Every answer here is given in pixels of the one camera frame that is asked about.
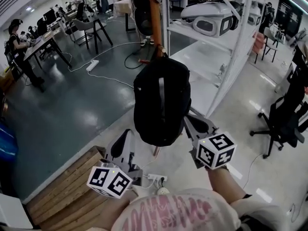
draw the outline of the orange pole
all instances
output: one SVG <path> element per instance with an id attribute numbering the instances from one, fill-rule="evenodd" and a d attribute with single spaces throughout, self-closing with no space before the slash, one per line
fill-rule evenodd
<path id="1" fill-rule="evenodd" d="M 155 46 L 162 45 L 162 31 L 160 27 L 160 7 L 159 2 L 156 0 L 150 0 L 151 6 L 151 19 L 153 28 L 153 40 Z M 157 56 L 162 56 L 162 51 L 157 51 Z"/>

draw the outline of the black cable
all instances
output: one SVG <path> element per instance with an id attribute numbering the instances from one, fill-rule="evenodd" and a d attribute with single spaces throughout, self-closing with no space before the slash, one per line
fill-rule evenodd
<path id="1" fill-rule="evenodd" d="M 127 61 L 127 59 L 128 59 L 129 57 L 131 57 L 132 55 L 136 55 L 139 51 L 141 51 L 141 49 L 142 49 L 142 47 L 140 47 L 140 49 L 134 51 L 133 53 L 131 53 L 131 54 L 129 54 L 129 55 L 127 56 L 127 58 L 126 58 L 125 61 L 124 61 L 124 66 L 125 66 L 125 68 L 128 68 L 128 69 L 136 69 L 136 68 L 139 68 L 139 67 L 141 67 L 141 66 L 143 65 L 143 63 L 141 63 L 141 64 L 139 64 L 137 67 L 127 67 L 127 66 L 126 66 L 126 61 Z M 148 46 L 148 53 L 147 53 L 146 58 L 145 58 L 146 60 L 148 60 L 149 53 L 150 53 L 150 46 Z"/>

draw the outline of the white box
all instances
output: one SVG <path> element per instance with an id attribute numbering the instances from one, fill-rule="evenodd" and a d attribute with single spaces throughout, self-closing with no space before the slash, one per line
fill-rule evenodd
<path id="1" fill-rule="evenodd" d="M 228 132 L 220 133 L 199 140 L 196 157 L 210 169 L 219 168 L 232 160 L 236 146 Z"/>
<path id="2" fill-rule="evenodd" d="M 87 186 L 101 195 L 120 199 L 132 179 L 119 168 L 93 167 Z"/>

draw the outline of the gray chair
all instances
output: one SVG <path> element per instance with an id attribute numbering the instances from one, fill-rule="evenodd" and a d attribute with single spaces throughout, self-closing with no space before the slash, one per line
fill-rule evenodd
<path id="1" fill-rule="evenodd" d="M 273 36 L 271 30 L 270 30 L 268 27 L 266 27 L 266 28 L 264 29 L 264 36 L 265 36 L 265 38 L 266 38 L 266 42 L 265 42 L 265 47 L 264 47 L 264 51 L 263 51 L 262 60 L 263 60 L 263 58 L 264 58 L 266 48 L 268 47 L 269 50 L 268 50 L 268 52 L 266 52 L 266 54 L 269 53 L 270 50 L 275 51 L 274 56 L 273 56 L 273 60 L 271 61 L 271 62 L 274 62 L 275 55 L 276 55 L 276 52 L 277 52 L 277 50 L 278 50 L 278 41 L 277 41 L 276 38 Z M 273 41 L 274 41 L 273 44 L 270 44 L 270 43 L 268 42 L 268 39 L 273 40 Z"/>
<path id="2" fill-rule="evenodd" d="M 111 44 L 111 46 L 113 45 L 113 43 L 110 40 L 106 30 L 104 29 L 106 24 L 104 23 L 104 25 L 102 25 L 102 23 L 100 22 L 99 19 L 97 19 L 95 21 L 92 21 L 92 22 L 82 22 L 82 21 L 79 21 L 79 20 L 75 19 L 75 20 L 72 20 L 72 22 L 75 24 L 76 28 L 79 31 L 84 31 L 84 33 L 85 33 L 84 38 L 86 40 L 85 43 L 87 44 L 87 49 L 89 49 L 88 37 L 94 37 L 95 50 L 96 50 L 96 54 L 98 54 L 97 38 L 99 39 L 100 42 L 102 41 L 100 36 L 97 33 L 100 30 L 102 30 L 104 32 L 104 34 L 106 35 L 106 38 L 108 39 L 108 41 Z"/>

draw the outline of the human arm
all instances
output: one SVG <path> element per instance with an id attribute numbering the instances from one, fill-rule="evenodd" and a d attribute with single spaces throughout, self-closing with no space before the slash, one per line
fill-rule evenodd
<path id="1" fill-rule="evenodd" d="M 221 195 L 228 204 L 243 199 L 245 191 L 237 184 L 230 172 L 224 168 L 207 170 L 213 191 Z"/>
<path id="2" fill-rule="evenodd" d="M 28 44 L 26 43 L 18 44 L 17 40 L 14 40 L 13 44 L 14 44 L 15 49 L 18 49 L 18 50 L 28 48 Z"/>

